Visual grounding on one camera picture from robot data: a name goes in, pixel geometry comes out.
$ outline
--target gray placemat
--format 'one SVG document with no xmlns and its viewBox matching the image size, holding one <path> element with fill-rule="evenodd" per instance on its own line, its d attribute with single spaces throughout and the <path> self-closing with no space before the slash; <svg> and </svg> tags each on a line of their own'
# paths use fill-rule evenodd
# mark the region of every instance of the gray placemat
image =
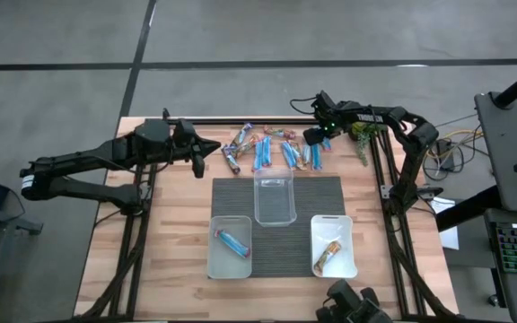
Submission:
<svg viewBox="0 0 517 323">
<path fill-rule="evenodd" d="M 253 179 L 214 179 L 211 216 L 247 215 L 252 220 L 251 277 L 305 277 L 311 271 L 311 218 L 344 215 L 339 177 L 294 179 L 296 221 L 263 228 L 254 217 Z"/>
</svg>

